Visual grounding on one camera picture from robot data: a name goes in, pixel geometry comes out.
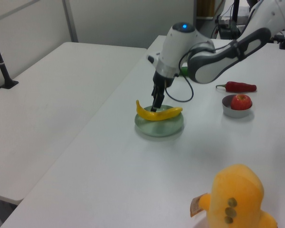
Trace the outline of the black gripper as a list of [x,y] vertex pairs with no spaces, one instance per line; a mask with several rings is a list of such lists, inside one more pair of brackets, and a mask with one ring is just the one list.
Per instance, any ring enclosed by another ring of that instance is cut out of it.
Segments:
[[170,87],[174,81],[174,77],[167,78],[160,75],[157,71],[155,71],[153,75],[153,103],[151,107],[152,112],[156,112],[158,108],[161,107],[162,102],[164,100],[164,91],[166,88]]

